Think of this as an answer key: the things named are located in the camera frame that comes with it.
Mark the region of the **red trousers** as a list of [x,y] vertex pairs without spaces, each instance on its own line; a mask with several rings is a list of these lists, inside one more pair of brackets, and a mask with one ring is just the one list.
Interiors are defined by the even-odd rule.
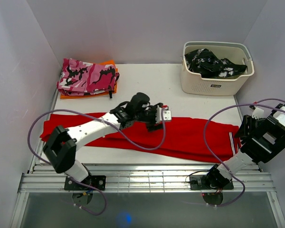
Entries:
[[[240,147],[240,140],[235,138],[239,127],[206,122],[205,119],[199,118],[173,117],[165,124],[166,137],[163,145],[154,153],[199,162],[217,162],[211,154],[214,152],[221,160],[228,160]],[[147,148],[153,148],[161,142],[163,131],[148,132],[145,124],[135,122],[123,133],[142,148],[132,145],[120,133],[109,134],[90,142],[88,146],[145,152]]]

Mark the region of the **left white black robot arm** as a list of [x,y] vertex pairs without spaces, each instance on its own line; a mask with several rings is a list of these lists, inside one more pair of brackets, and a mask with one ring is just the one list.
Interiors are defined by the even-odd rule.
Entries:
[[166,129],[171,112],[162,103],[150,104],[148,95],[138,92],[130,101],[120,103],[101,117],[88,116],[89,122],[64,128],[59,125],[49,136],[43,153],[56,173],[64,173],[75,185],[86,190],[91,185],[91,174],[76,159],[76,152],[83,146],[112,133],[122,133],[135,122],[144,123],[148,131]]

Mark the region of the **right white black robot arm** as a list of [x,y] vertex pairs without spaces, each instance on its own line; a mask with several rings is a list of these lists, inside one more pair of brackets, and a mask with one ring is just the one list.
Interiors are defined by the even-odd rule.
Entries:
[[265,105],[255,102],[249,105],[251,115],[244,115],[242,124],[235,134],[241,147],[227,161],[214,165],[204,180],[211,189],[223,189],[234,174],[253,163],[267,163],[285,148],[285,103],[272,108],[264,117]]

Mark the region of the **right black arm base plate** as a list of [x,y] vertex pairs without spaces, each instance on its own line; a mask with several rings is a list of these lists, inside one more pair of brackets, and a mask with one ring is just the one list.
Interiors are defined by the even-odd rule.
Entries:
[[224,187],[217,187],[210,185],[204,175],[190,175],[189,184],[191,190],[233,190],[233,182],[228,183]]

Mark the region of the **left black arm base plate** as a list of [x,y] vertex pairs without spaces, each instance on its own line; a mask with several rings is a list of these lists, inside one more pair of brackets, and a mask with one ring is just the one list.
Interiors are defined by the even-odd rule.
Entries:
[[[95,188],[98,188],[99,190],[105,190],[106,176],[104,176],[104,175],[88,176],[81,183],[93,186]],[[70,177],[66,177],[65,184],[64,184],[64,190],[69,190],[69,191],[90,190],[90,188],[84,187],[84,186],[76,183]]]

